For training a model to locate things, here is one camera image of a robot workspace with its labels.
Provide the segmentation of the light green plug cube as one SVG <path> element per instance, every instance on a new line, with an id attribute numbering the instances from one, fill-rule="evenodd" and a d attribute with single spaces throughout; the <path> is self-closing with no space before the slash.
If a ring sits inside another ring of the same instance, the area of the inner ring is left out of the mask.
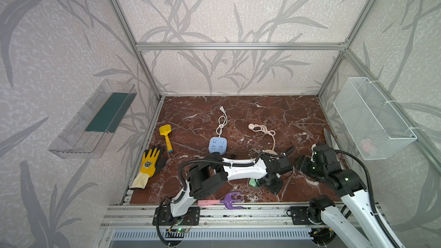
<path id="1" fill-rule="evenodd" d="M 253 188 L 258 188 L 259 183 L 258 183 L 258 181 L 256 179 L 249 179 L 248 185 L 253 187 Z"/>

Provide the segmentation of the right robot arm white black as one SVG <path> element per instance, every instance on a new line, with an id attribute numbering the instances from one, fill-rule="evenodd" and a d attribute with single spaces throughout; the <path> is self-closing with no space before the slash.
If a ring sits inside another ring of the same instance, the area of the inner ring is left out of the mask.
<path id="1" fill-rule="evenodd" d="M 311 156 L 302 156 L 296 160 L 295 168 L 332 189 L 341 198 L 348 212 L 356 218 L 361 229 L 357 230 L 327 196 L 310 200 L 308 219 L 314 224 L 326 225 L 348 248 L 404 247 L 378 211 L 370 173 L 365 164 L 352 154 L 344 152 L 345 156 L 354 159 L 362 167 L 366 177 L 363 180 L 357 172 L 342 169 L 337 157 L 341 153 L 341 150 L 318 143 L 312 147 Z"/>

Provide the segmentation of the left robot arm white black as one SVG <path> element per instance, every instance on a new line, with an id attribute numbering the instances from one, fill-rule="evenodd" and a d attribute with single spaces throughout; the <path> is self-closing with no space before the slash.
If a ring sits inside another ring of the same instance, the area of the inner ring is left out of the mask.
<path id="1" fill-rule="evenodd" d="M 255 179 L 276 195 L 284 184 L 280 177 L 293 170 L 288 155 L 266 152 L 245 160 L 224 158 L 216 152 L 187 161 L 178 169 L 183 188 L 174 198 L 165 197 L 161 201 L 154 224 L 170 223 L 184 217 L 196 201 L 216 193 L 229 181 Z"/>

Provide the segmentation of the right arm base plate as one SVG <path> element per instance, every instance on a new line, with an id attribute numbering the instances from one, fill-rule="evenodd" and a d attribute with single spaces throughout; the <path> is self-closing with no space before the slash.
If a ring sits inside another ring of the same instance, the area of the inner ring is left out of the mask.
<path id="1" fill-rule="evenodd" d="M 293 225 L 322 225 L 320 210 L 311 206 L 293 206 L 286 214 L 292 219 Z"/>

